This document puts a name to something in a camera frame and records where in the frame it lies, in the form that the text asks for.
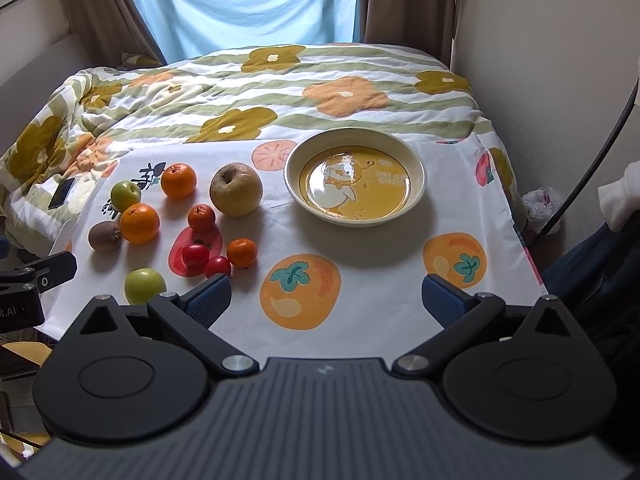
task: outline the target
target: blue curtain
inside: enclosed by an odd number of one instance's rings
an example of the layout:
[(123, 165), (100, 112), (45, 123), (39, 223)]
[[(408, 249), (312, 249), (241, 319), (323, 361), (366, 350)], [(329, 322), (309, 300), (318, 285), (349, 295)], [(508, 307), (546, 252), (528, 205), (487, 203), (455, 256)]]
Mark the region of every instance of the blue curtain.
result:
[(169, 63), (225, 48), (357, 41), (356, 0), (135, 0)]

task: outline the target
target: yellow bowl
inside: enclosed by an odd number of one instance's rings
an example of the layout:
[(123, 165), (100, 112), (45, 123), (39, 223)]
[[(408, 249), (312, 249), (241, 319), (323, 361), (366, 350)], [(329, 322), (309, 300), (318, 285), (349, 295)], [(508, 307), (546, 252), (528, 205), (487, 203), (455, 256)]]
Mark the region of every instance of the yellow bowl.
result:
[(284, 179), (304, 209), (348, 227), (402, 216), (421, 199), (427, 180), (411, 146), (366, 128), (334, 128), (300, 142), (287, 159)]

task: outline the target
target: wall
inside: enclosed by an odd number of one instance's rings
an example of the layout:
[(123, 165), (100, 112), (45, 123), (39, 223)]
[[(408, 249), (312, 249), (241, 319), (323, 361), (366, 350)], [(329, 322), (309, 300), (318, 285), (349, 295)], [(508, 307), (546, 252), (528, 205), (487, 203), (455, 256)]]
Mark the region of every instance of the wall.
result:
[[(638, 78), (640, 0), (464, 0), (453, 69), (507, 146), (521, 193), (574, 188)], [(597, 187), (640, 159), (640, 108), (565, 215), (568, 250), (603, 222)]]
[(0, 84), (67, 31), (60, 0), (18, 0), (0, 9)]

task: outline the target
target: cable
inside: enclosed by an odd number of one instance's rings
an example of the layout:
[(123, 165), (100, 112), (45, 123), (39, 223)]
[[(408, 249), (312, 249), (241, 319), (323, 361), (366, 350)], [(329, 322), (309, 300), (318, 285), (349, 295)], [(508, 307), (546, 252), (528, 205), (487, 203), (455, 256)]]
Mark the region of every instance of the cable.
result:
[(39, 449), (42, 447), (42, 444), (36, 444), (35, 442), (32, 442), (31, 440), (27, 440), (26, 438), (23, 438), (19, 435), (16, 435), (15, 433), (9, 433), (7, 431), (0, 431), (0, 434), (3, 434), (5, 436), (10, 436), (11, 438), (14, 438), (15, 440), (19, 440), (21, 443), (23, 444), (29, 444), (31, 447), (35, 447), (36, 449)]
[(574, 202), (576, 197), (582, 192), (582, 190), (590, 181), (591, 177), (596, 172), (596, 170), (598, 169), (598, 167), (600, 166), (604, 158), (607, 156), (607, 153), (609, 153), (609, 150), (613, 146), (613, 143), (616, 142), (616, 139), (618, 138), (620, 131), (622, 131), (622, 128), (626, 123), (626, 120), (629, 118), (629, 115), (631, 115), (631, 110), (633, 110), (634, 108), (634, 102), (636, 100), (636, 96), (638, 95), (638, 83), (639, 81), (637, 80), (636, 86), (631, 91), (631, 95), (629, 96), (629, 99), (626, 102), (625, 109), (622, 110), (622, 113), (618, 118), (618, 122), (613, 127), (613, 130), (611, 131), (609, 137), (607, 138), (606, 142), (601, 148), (600, 153), (598, 153), (594, 161), (591, 163), (589, 169), (587, 170), (587, 173), (585, 173), (584, 176), (580, 179), (580, 182), (578, 182), (578, 185), (567, 197), (567, 199), (564, 202), (562, 202), (560, 209), (558, 209), (558, 211), (549, 219), (549, 221), (542, 227), (542, 229), (540, 229), (540, 232), (533, 238), (533, 240), (529, 244), (529, 247), (533, 247), (540, 240), (540, 238), (542, 238), (549, 231), (551, 231), (553, 226), (558, 223), (559, 219), (562, 217), (564, 212), (567, 209), (569, 209), (569, 206)]

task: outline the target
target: kiwi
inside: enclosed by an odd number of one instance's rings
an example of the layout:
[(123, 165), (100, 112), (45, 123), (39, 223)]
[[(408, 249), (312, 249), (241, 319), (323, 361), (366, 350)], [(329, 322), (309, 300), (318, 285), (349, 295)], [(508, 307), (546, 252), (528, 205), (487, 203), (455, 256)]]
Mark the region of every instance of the kiwi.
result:
[(121, 241), (120, 226), (116, 222), (110, 220), (100, 222), (89, 230), (89, 245), (99, 253), (116, 251)]

